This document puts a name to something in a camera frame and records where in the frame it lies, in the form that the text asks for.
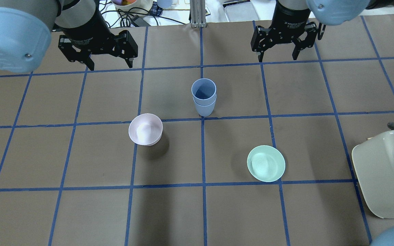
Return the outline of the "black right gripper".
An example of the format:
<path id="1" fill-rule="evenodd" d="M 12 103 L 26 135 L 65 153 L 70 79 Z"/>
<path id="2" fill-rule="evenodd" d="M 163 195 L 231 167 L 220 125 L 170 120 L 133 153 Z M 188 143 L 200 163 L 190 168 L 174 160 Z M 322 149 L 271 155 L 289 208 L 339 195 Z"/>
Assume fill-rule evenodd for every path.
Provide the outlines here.
<path id="1" fill-rule="evenodd" d="M 261 63 L 265 51 L 277 44 L 294 44 L 293 60 L 297 60 L 300 52 L 311 48 L 316 40 L 321 40 L 326 25 L 308 22 L 311 9 L 305 0 L 277 0 L 272 23 L 268 28 L 256 26 L 250 42 L 251 49 L 258 55 Z"/>

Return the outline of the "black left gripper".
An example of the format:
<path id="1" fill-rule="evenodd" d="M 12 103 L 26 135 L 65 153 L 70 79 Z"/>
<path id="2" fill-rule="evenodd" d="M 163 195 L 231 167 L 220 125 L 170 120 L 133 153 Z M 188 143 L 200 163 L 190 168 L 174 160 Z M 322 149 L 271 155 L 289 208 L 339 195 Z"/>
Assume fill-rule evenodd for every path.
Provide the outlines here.
<path id="1" fill-rule="evenodd" d="M 80 62 L 94 71 L 91 55 L 108 54 L 125 60 L 133 68 L 138 57 L 138 45 L 128 30 L 115 35 L 109 29 L 64 29 L 59 36 L 58 48 L 69 62 Z"/>

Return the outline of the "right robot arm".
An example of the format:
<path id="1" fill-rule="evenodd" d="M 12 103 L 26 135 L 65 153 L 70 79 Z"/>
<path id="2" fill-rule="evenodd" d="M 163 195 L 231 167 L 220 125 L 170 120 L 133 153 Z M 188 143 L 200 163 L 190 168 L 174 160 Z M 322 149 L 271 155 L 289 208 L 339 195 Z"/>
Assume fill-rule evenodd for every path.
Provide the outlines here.
<path id="1" fill-rule="evenodd" d="M 261 62 L 264 52 L 277 44 L 294 43 L 292 57 L 320 40 L 326 25 L 340 25 L 365 9 L 394 6 L 394 0 L 277 0 L 272 25 L 254 28 L 251 48 Z"/>

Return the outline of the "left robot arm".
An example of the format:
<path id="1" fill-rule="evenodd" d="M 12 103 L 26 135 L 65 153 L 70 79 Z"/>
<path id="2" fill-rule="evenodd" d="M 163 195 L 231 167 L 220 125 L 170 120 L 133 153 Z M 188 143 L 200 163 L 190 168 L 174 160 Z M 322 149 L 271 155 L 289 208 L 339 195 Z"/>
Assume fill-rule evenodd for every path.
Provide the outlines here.
<path id="1" fill-rule="evenodd" d="M 0 70 L 36 70 L 57 27 L 58 48 L 69 62 L 93 71 L 91 55 L 108 54 L 133 67 L 138 45 L 128 30 L 111 33 L 96 0 L 0 0 Z"/>

